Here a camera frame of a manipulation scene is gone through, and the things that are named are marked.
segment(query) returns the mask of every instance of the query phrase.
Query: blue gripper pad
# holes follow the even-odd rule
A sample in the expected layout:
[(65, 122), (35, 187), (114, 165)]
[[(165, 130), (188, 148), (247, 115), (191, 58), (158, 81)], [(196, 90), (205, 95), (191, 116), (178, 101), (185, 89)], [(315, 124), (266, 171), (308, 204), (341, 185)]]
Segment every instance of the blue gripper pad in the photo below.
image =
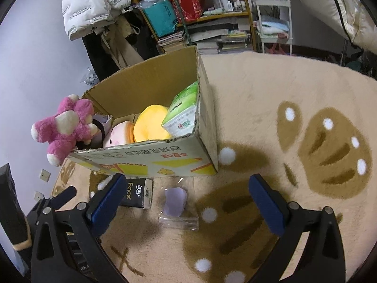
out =
[(271, 187), (260, 175), (252, 175), (250, 177), (249, 193), (251, 197), (261, 212), (270, 231), (277, 236), (282, 236), (284, 234), (284, 216), (272, 200), (272, 197), (268, 193), (269, 191), (273, 192)]
[(116, 214), (116, 210), (120, 202), (127, 193), (126, 177), (121, 174), (116, 174), (114, 178), (117, 178), (117, 180), (107, 191), (101, 202), (99, 202), (97, 208), (91, 213), (90, 222), (92, 225), (90, 230), (93, 237), (99, 237), (106, 232), (110, 222), (113, 220)]

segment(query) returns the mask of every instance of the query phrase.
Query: stack of books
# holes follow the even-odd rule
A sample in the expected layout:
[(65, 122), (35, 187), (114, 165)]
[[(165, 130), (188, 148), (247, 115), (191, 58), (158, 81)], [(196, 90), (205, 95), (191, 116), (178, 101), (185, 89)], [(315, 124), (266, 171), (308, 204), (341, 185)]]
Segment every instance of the stack of books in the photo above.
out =
[(244, 31), (218, 29), (191, 35), (200, 54), (218, 54), (252, 50), (249, 35)]
[(184, 31), (179, 31), (174, 34), (162, 37), (158, 40), (158, 45), (161, 46), (166, 53), (186, 47), (186, 34)]

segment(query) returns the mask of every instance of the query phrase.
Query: purple sponge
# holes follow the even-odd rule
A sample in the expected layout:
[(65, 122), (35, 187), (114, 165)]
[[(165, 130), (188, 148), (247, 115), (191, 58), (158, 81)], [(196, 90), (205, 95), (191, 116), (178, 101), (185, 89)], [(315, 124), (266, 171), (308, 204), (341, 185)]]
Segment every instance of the purple sponge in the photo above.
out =
[(168, 188), (165, 190), (165, 197), (164, 213), (171, 217), (181, 216), (185, 209), (187, 192), (180, 187)]

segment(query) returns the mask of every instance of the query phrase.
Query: teal box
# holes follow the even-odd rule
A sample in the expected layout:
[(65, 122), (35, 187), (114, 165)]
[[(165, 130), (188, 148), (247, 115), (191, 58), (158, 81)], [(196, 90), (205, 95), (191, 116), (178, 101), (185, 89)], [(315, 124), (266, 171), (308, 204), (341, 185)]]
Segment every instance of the teal box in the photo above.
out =
[(144, 13), (158, 37), (171, 34), (175, 31), (178, 20), (169, 0), (163, 0), (144, 9)]

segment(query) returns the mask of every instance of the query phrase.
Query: yellow plush toy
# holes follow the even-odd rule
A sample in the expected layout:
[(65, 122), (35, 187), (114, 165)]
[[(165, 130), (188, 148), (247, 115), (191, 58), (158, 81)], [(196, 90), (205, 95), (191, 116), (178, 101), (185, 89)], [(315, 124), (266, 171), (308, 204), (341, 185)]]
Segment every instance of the yellow plush toy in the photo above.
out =
[(133, 128), (135, 142), (170, 138), (170, 134), (161, 126), (167, 110), (166, 107), (157, 104), (143, 110)]

